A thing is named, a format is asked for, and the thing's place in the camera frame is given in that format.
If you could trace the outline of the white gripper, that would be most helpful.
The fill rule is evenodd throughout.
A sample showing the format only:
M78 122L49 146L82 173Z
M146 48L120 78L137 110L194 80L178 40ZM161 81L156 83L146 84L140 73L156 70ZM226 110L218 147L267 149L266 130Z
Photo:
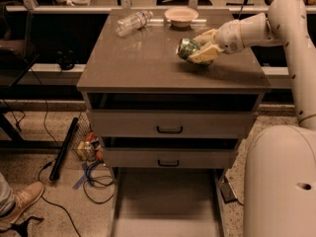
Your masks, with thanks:
M245 48L239 20L227 22L218 30L210 29L195 37L194 41L202 45L201 49L188 57L188 60L195 64L213 61L222 52L233 54Z

